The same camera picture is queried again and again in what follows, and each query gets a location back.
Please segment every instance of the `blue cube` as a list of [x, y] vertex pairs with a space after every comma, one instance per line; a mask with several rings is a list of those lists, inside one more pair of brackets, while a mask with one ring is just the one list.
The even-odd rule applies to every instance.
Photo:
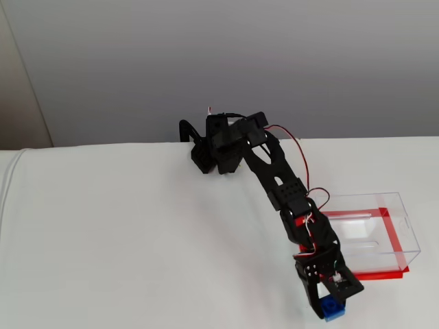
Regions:
[[326, 322], [332, 321], [341, 317], [344, 314], [344, 305], [340, 304], [331, 295], [327, 295], [320, 299], [320, 305], [322, 306], [324, 319]]

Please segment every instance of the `gray wall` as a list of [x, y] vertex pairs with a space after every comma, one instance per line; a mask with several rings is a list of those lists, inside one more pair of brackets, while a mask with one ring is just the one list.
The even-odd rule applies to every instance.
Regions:
[[3, 2], [57, 146], [176, 141], [207, 106], [303, 138], [439, 135], [439, 1]]
[[51, 141], [0, 4], [0, 149], [25, 147]]

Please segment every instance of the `robotic arm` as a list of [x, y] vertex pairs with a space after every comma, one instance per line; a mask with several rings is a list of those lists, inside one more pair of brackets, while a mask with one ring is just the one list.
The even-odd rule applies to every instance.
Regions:
[[[239, 118], [229, 125], [229, 118]], [[220, 174], [233, 173], [242, 158], [258, 177], [275, 211], [279, 211], [288, 239], [299, 244], [300, 254], [294, 255], [296, 270], [307, 292], [309, 303], [319, 318], [328, 318], [335, 310], [344, 310], [346, 299], [364, 288], [346, 266], [340, 241], [328, 217], [308, 197], [300, 178], [294, 175], [285, 159], [279, 140], [269, 131], [262, 112], [249, 117], [223, 113], [206, 119], [206, 137], [201, 137], [185, 120], [180, 122], [180, 140], [194, 139], [192, 160], [203, 173], [215, 165]], [[253, 149], [265, 145], [271, 163], [260, 159]], [[278, 185], [275, 178], [282, 181]], [[330, 293], [319, 298], [317, 285], [323, 283]]]

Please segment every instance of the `white tablecloth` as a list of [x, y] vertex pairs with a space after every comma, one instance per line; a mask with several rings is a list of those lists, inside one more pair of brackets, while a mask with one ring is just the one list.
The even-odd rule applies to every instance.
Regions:
[[422, 249], [404, 279], [364, 282], [345, 316], [311, 310], [297, 247], [244, 162], [202, 175], [191, 144], [125, 144], [23, 154], [0, 236], [0, 328], [435, 328], [439, 138], [302, 145], [312, 186], [400, 192]]

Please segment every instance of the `clear plastic box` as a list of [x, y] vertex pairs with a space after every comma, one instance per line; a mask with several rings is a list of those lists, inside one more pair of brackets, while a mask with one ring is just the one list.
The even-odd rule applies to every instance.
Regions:
[[[313, 198], [318, 206], [327, 200], [323, 194]], [[399, 193], [332, 195], [321, 211], [340, 239], [346, 264], [365, 280], [402, 278], [420, 253]]]

